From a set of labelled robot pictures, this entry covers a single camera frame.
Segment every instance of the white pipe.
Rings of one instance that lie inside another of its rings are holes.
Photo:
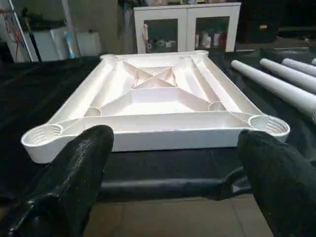
[[[316,94],[316,78],[265,58],[260,60],[260,64],[273,74],[287,79],[291,84]]]
[[[302,63],[299,61],[295,61],[289,58],[285,58],[282,61],[283,65],[286,65],[290,68],[293,68],[295,70],[298,70],[300,72],[306,73],[308,75],[311,75],[313,77],[316,77],[316,67],[307,63]]]
[[[291,104],[316,123],[316,96],[240,61],[232,61],[232,67],[252,79],[268,91]]]

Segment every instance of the black cloth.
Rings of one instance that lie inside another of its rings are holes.
[[[254,197],[276,237],[314,237],[316,169],[264,132],[239,135],[238,153]]]
[[[258,67],[265,53],[266,50],[248,55],[210,53],[209,57],[260,110],[289,123],[291,133],[287,142],[305,158],[314,159],[315,125],[230,66],[230,60],[237,58]],[[47,122],[98,62],[95,57],[15,64],[6,66],[0,74],[0,195],[3,198],[20,197],[24,187],[44,167],[33,163],[20,144],[23,133]],[[218,198],[218,182],[223,182],[240,166],[236,148],[112,153],[99,200]]]

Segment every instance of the white cabinet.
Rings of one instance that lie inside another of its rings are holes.
[[[232,52],[240,5],[240,2],[235,2],[136,7],[138,53],[210,48]]]

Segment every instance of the tile floor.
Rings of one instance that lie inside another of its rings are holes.
[[[252,195],[95,205],[85,237],[272,237]]]

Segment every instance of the white plastic tray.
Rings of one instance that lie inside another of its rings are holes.
[[[33,161],[51,162],[99,124],[114,130],[114,152],[235,147],[244,129],[281,141],[290,132],[284,121],[256,108],[207,51],[101,58],[50,121],[23,135]]]

